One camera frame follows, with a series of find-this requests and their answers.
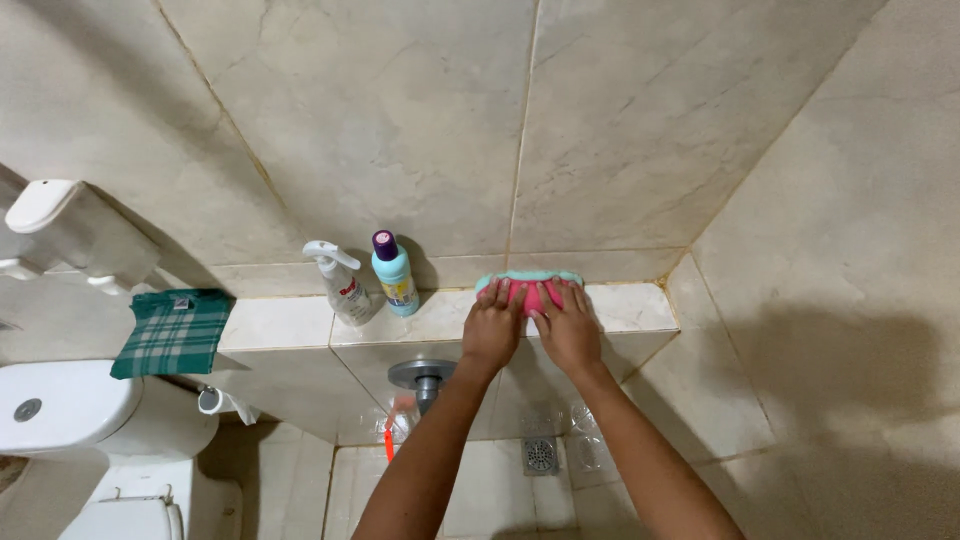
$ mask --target pink sponge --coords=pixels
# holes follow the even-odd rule
[[[523,312],[529,313],[531,309],[543,313],[543,303],[540,301],[540,295],[537,294],[537,283],[543,282],[543,285],[546,287],[546,291],[550,294],[550,300],[553,301],[557,307],[564,306],[564,299],[560,297],[560,293],[553,286],[553,278],[555,276],[560,278],[560,281],[564,284],[576,282],[579,285],[583,286],[584,279],[574,274],[573,272],[566,271],[547,271],[547,270],[536,270],[536,271],[516,271],[511,270],[504,272],[502,274],[496,274],[499,279],[509,278],[510,279],[510,299],[513,300],[514,295],[517,294],[520,290],[520,286],[524,283],[527,283],[527,297],[523,300]],[[490,280],[493,278],[493,274],[484,276],[477,281],[476,291],[477,298],[480,298],[480,295],[483,294],[487,287],[490,286]]]

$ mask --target purple bottle cap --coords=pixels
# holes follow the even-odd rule
[[[386,230],[373,234],[373,251],[380,260],[393,260],[400,253],[396,248],[394,234]]]

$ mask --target forearm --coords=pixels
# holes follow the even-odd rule
[[[724,507],[603,364],[571,378],[646,527],[660,538],[742,538]]]
[[[436,537],[470,425],[491,380],[463,362],[458,366],[376,485],[354,539]]]

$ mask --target green plaid towel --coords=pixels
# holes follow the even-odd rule
[[[138,294],[130,309],[136,327],[113,362],[114,379],[210,373],[232,299],[220,289]]]

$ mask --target toilet seat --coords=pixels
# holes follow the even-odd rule
[[[180,509],[163,499],[91,503],[60,540],[183,540]]]

